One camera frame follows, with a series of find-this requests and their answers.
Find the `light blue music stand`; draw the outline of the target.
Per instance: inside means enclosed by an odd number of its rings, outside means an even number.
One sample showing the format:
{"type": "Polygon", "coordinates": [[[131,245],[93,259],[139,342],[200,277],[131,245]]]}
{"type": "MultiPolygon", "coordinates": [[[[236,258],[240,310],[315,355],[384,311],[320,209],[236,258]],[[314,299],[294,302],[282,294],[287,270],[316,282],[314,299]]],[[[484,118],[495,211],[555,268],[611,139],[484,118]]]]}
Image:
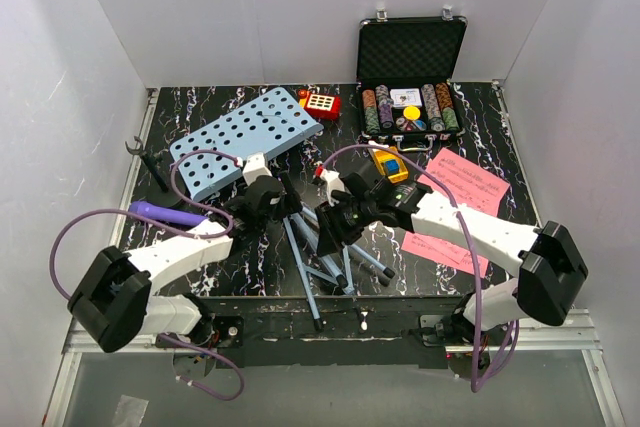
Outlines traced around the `light blue music stand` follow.
{"type": "MultiPolygon", "coordinates": [[[[190,201],[200,203],[229,184],[244,181],[242,168],[248,156],[263,152],[269,167],[271,160],[321,131],[321,124],[295,103],[288,91],[271,89],[171,144],[169,181],[174,189],[184,186],[190,201]]],[[[249,187],[244,197],[234,198],[233,206],[225,209],[234,218],[233,233],[275,221],[274,207],[284,192],[277,175],[259,177],[256,188],[249,187]]],[[[355,244],[341,250],[341,264],[330,255],[319,255],[317,216],[304,205],[300,214],[277,222],[284,227],[316,326],[322,322],[311,275],[335,284],[348,296],[355,294],[350,264],[353,255],[377,269],[383,285],[395,276],[392,269],[355,244]]]]}

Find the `pink sheet music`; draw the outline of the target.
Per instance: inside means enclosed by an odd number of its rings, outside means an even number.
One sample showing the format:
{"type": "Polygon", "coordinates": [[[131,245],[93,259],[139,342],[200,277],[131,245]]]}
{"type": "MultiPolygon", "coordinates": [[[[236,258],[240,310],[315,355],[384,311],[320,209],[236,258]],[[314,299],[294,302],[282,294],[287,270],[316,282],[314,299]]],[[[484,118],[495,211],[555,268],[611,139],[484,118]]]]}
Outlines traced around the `pink sheet music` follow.
{"type": "Polygon", "coordinates": [[[460,272],[474,274],[471,253],[466,247],[459,247],[432,236],[406,232],[401,249],[460,272]]]}
{"type": "Polygon", "coordinates": [[[448,187],[458,204],[493,216],[509,189],[505,180],[446,148],[428,162],[426,171],[448,187]]]}

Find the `black microphone stand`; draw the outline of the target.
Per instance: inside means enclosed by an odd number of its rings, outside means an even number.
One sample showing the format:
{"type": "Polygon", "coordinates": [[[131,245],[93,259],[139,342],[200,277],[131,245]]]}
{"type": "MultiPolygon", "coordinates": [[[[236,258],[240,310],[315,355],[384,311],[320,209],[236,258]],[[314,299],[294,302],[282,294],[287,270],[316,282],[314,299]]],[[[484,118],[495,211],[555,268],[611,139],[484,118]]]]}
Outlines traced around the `black microphone stand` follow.
{"type": "Polygon", "coordinates": [[[147,189],[145,199],[147,202],[163,208],[176,208],[180,205],[181,199],[169,187],[158,168],[158,161],[152,156],[144,146],[139,136],[133,137],[135,145],[130,146],[125,143],[125,148],[132,156],[137,156],[146,167],[152,178],[151,186],[147,189]]]}

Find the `purple toy microphone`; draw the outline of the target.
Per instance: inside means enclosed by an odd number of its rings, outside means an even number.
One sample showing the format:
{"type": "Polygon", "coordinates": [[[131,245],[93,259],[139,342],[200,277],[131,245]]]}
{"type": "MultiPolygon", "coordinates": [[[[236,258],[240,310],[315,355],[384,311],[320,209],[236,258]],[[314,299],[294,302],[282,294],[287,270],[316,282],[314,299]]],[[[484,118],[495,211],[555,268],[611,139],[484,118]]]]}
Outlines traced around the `purple toy microphone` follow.
{"type": "Polygon", "coordinates": [[[204,215],[160,207],[146,201],[132,202],[128,211],[162,223],[188,227],[196,227],[207,220],[204,215]]]}

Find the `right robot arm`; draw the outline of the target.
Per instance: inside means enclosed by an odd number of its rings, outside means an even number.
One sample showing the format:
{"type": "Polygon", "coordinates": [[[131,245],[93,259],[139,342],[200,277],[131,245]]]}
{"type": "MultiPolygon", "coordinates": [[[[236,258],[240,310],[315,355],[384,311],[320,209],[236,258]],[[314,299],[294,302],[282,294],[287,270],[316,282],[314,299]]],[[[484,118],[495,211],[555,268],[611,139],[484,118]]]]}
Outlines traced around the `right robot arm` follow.
{"type": "Polygon", "coordinates": [[[517,224],[466,205],[415,181],[393,183],[378,173],[341,175],[324,170],[327,201],[315,209],[318,252],[325,256],[356,243],[380,222],[407,233],[435,237],[501,267],[510,280],[476,288],[452,315],[454,336],[475,344],[498,325],[531,318],[564,324],[588,269],[569,230],[549,221],[543,227],[517,224]]]}

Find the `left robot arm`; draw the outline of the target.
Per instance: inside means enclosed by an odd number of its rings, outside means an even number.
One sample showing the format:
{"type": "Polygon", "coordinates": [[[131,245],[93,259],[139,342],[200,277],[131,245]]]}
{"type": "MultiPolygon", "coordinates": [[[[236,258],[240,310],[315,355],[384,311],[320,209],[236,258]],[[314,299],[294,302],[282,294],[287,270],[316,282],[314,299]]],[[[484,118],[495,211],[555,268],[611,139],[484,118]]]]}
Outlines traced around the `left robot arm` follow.
{"type": "Polygon", "coordinates": [[[205,220],[179,236],[123,252],[101,250],[68,302],[72,316],[105,353],[138,335],[174,334],[193,347],[213,334],[213,313],[192,294],[162,296],[160,290],[191,271],[247,248],[267,226],[302,209],[287,173],[261,175],[227,202],[234,226],[226,232],[205,220]]]}

